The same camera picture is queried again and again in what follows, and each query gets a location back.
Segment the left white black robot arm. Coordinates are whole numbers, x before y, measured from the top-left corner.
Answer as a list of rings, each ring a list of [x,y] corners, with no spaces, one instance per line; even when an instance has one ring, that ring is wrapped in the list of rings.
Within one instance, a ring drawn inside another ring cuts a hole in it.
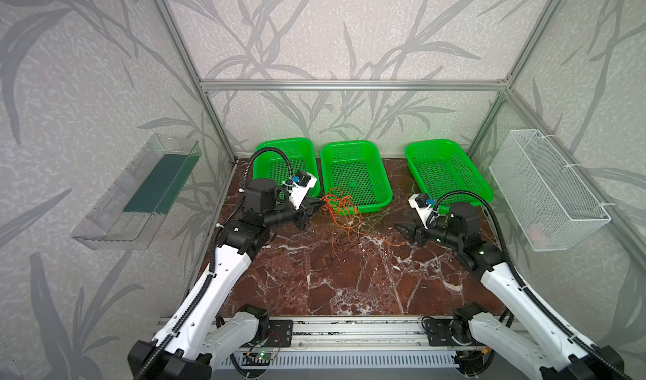
[[[239,278],[270,241],[272,228],[306,228],[321,208],[309,197],[316,178],[298,171],[282,186],[269,178],[245,181],[240,202],[220,225],[210,263],[171,319],[151,341],[138,341],[127,361],[135,379],[209,379],[239,347],[265,339],[264,309],[246,305],[215,331],[210,327]]]

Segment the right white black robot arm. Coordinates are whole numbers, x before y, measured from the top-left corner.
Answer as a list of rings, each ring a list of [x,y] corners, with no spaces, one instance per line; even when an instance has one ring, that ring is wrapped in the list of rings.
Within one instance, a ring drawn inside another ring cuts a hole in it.
[[[502,245],[482,239],[480,215],[469,203],[453,203],[444,222],[432,200],[414,194],[408,200],[417,224],[398,223],[412,245],[429,241],[449,249],[460,265],[492,292],[531,335],[520,336],[479,304],[454,311],[452,336],[460,344],[479,343],[504,357],[531,379],[626,379],[622,357],[610,346],[597,346],[577,331],[524,281]]]

